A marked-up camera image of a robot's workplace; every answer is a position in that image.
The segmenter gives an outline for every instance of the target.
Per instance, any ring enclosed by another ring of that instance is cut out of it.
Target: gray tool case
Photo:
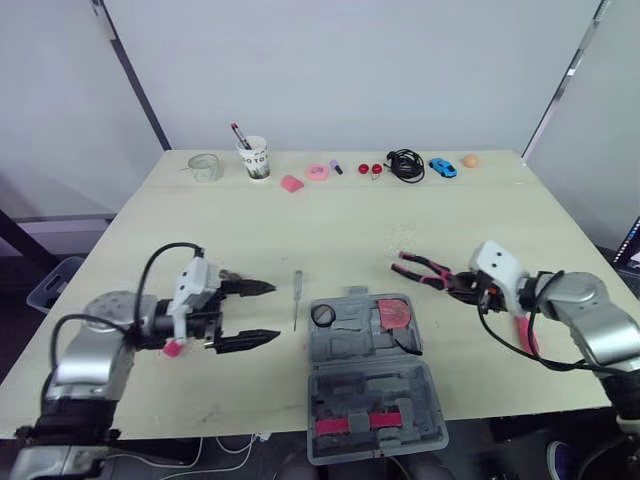
[[[382,299],[408,305],[411,320],[402,332],[396,329],[392,335],[382,328],[377,303]],[[319,305],[335,311],[328,327],[317,326],[311,318]],[[447,446],[449,435],[429,368],[396,343],[422,351],[407,296],[368,295],[366,288],[353,287],[348,297],[314,301],[309,317],[313,370],[307,455],[311,463],[329,465]],[[401,426],[380,426],[388,419],[401,419]],[[340,433],[326,433],[327,425]]]

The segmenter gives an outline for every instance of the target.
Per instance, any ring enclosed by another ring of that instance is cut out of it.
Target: table
[[[201,151],[169,151],[104,233],[0,387],[0,435],[33,424],[38,393],[47,374],[47,348],[54,322],[80,312],[110,290],[134,290],[143,265],[160,245],[190,241],[206,257],[232,271],[273,283],[276,292],[230,297],[224,330],[280,330],[267,345],[216,355],[193,343],[170,359],[140,352],[120,402],[114,427],[124,438],[191,437],[302,430],[307,427],[309,374],[306,306],[340,296],[353,285],[372,293],[411,298],[447,419],[533,414],[607,405],[588,372],[555,373],[520,358],[492,340],[473,307],[410,282],[389,269],[400,250],[433,258],[455,271],[467,268],[473,250],[493,239],[531,273],[541,269],[588,271],[608,286],[612,299],[640,318],[636,299],[536,176],[507,151],[478,153],[481,165],[462,166],[468,152],[423,152],[458,167],[446,180],[427,172],[405,185],[385,172],[372,181],[357,173],[361,162],[381,162],[381,152],[272,152],[270,179],[247,177],[235,152],[218,152],[224,176],[198,184],[183,170]],[[286,174],[304,178],[312,162],[337,159],[345,174],[325,182],[305,180],[290,194],[279,187]],[[157,262],[147,292],[173,293],[190,252],[171,251]],[[301,314],[293,332],[293,273],[304,272]],[[538,322],[543,353],[578,358],[568,330]],[[516,341],[505,315],[491,324]],[[61,348],[76,325],[65,327]]]

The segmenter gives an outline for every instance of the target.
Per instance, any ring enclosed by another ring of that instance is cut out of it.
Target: shoe
[[[547,445],[547,468],[552,480],[571,480],[574,464],[575,461],[569,445],[558,441]]]

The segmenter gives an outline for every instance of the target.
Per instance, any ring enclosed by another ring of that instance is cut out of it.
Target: pink eraser
[[[175,340],[171,340],[164,346],[162,351],[167,357],[175,358],[180,355],[180,352],[182,351],[182,345],[180,345]]]
[[[304,183],[302,183],[293,175],[287,175],[280,181],[280,186],[285,190],[293,193],[296,190],[300,190],[302,187],[304,187]]]
[[[307,167],[306,175],[310,180],[326,180],[329,176],[329,167],[317,163],[311,164]]]

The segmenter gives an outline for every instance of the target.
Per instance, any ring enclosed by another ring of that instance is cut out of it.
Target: blue toy car
[[[429,166],[439,173],[441,177],[453,178],[458,174],[455,167],[444,158],[432,158],[429,160]]]

